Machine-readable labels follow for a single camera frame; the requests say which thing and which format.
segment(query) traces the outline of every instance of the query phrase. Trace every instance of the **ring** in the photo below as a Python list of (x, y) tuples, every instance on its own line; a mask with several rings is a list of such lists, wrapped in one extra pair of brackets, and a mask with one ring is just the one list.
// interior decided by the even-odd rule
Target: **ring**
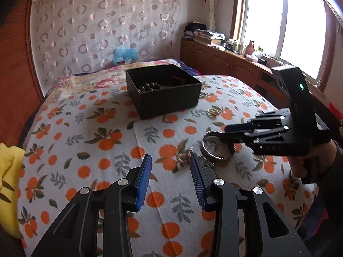
[(215, 155), (211, 154), (209, 151), (206, 150), (204, 140), (209, 136), (216, 136), (216, 137), (220, 138), (220, 136), (222, 134), (223, 133), (219, 132), (219, 131), (208, 131), (205, 133), (205, 135), (201, 141), (200, 151), (201, 151), (203, 157), (205, 157), (208, 161), (212, 162), (213, 164), (217, 164), (218, 162), (220, 163), (220, 162), (230, 161), (232, 159), (233, 155), (235, 154), (235, 151), (236, 151), (233, 143), (227, 144), (227, 147), (228, 147), (229, 152), (230, 152), (230, 156), (228, 158), (216, 157)]
[(220, 114), (220, 112), (218, 110), (215, 109), (207, 109), (207, 117), (209, 118), (215, 118)]

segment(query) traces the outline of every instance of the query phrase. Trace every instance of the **pink bottle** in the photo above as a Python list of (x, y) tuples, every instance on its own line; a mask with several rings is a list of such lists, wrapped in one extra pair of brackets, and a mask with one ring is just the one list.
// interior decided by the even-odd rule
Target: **pink bottle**
[(245, 49), (244, 56), (246, 57), (246, 55), (251, 55), (253, 52), (255, 52), (255, 48), (254, 48), (254, 42), (251, 40)]

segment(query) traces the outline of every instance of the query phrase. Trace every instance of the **wooden headboard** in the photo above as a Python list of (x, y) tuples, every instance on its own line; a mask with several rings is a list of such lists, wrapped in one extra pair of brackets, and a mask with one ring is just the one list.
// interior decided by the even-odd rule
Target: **wooden headboard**
[(16, 146), (42, 101), (31, 55), (32, 0), (18, 0), (0, 27), (0, 143)]

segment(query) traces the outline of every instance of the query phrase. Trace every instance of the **bedspread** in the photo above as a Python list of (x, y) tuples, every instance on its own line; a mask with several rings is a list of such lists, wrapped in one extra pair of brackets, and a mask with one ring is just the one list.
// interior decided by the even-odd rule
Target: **bedspread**
[[(164, 60), (119, 66), (95, 74), (60, 80), (40, 108), (27, 138), (18, 192), (18, 220), (23, 246), (30, 256), (52, 221), (82, 187), (107, 188), (140, 166), (145, 153), (153, 159), (142, 210), (129, 214), (134, 257), (205, 256), (212, 243), (215, 213), (198, 205), (185, 152), (207, 130), (243, 123), (273, 105), (241, 81), (229, 76), (198, 76), (198, 105), (141, 121), (126, 90), (125, 69), (175, 63)], [(215, 119), (209, 108), (224, 108)], [(207, 144), (216, 151), (219, 144)], [(254, 155), (235, 144), (231, 161), (215, 172), (235, 187), (262, 187), (297, 228), (308, 211), (315, 185), (304, 186), (286, 157)], [(244, 227), (240, 256), (244, 256)], [(102, 252), (102, 222), (98, 226)]]

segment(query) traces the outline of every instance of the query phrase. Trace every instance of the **sleeve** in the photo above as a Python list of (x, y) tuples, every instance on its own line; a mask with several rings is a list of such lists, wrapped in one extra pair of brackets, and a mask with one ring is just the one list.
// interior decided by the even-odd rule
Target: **sleeve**
[(337, 147), (336, 158), (317, 184), (324, 196), (329, 218), (335, 225), (341, 226), (343, 222), (343, 150), (338, 146), (337, 142), (335, 144)]

